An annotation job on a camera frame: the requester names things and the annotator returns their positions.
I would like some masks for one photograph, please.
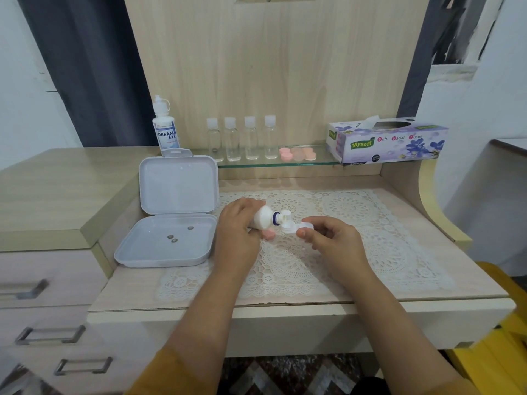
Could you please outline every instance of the person's left hand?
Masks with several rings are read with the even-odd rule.
[[[260,230],[247,226],[265,205],[261,199],[240,198],[221,211],[216,229],[214,272],[226,273],[241,282],[254,265],[260,251]]]

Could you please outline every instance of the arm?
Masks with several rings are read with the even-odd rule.
[[[166,344],[191,373],[214,388],[220,380],[234,302],[260,250],[260,232],[247,232],[247,225],[264,204],[240,198],[223,209],[214,269]]]
[[[420,395],[460,379],[377,278],[359,232],[334,218],[315,216],[304,221],[315,230],[301,228],[297,235],[321,252],[332,276],[350,292],[390,391]]]

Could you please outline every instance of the hand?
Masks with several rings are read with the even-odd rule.
[[[242,282],[260,251],[260,230],[247,226],[265,201],[240,198],[221,211],[216,229],[214,272],[226,273]]]
[[[356,228],[327,216],[311,216],[302,221],[311,223],[315,229],[299,228],[297,236],[320,251],[333,278],[349,291],[350,286],[354,287],[371,274],[375,275]]]

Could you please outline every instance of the forearm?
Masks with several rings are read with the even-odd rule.
[[[374,273],[350,290],[394,395],[420,395],[459,377]]]
[[[243,278],[213,272],[170,335],[166,346],[204,383],[218,385],[234,302]]]

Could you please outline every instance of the white wall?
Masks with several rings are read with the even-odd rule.
[[[429,83],[417,117],[450,127],[436,187],[469,255],[527,274],[527,159],[488,145],[527,137],[527,0],[505,0],[470,82]]]
[[[17,0],[0,0],[0,170],[81,146]]]

